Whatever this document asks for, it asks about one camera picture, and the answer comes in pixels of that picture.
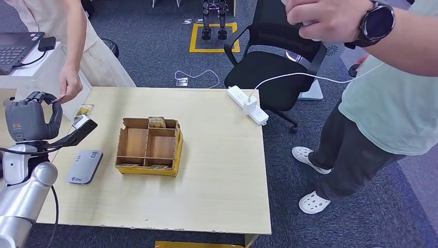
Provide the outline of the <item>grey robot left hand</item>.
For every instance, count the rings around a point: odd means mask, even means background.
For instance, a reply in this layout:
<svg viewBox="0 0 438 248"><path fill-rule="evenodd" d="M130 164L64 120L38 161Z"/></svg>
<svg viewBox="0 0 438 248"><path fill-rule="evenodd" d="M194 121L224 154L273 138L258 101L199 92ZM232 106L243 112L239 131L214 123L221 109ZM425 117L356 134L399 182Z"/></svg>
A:
<svg viewBox="0 0 438 248"><path fill-rule="evenodd" d="M41 103L52 106L52 116L45 122ZM51 140L58 136L63 110L57 98L46 92L34 91L27 98L12 102L5 109L6 124L15 142Z"/></svg>

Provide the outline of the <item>person's hand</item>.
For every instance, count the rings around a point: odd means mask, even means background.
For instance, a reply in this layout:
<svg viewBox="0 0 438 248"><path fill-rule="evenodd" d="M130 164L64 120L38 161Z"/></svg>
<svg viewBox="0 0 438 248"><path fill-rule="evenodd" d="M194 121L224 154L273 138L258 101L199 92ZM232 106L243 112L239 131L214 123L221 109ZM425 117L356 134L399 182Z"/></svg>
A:
<svg viewBox="0 0 438 248"><path fill-rule="evenodd" d="M64 65L59 74L60 104L74 99L83 89L79 71L73 65Z"/></svg>
<svg viewBox="0 0 438 248"><path fill-rule="evenodd" d="M363 62L368 58L370 54L369 53L364 53L363 55L361 55L357 61L356 61L356 70L358 70L360 68L360 66L363 64Z"/></svg>
<svg viewBox="0 0 438 248"><path fill-rule="evenodd" d="M359 23L370 1L289 0L285 10L289 24L306 23L299 29L304 39L344 43L359 36Z"/></svg>

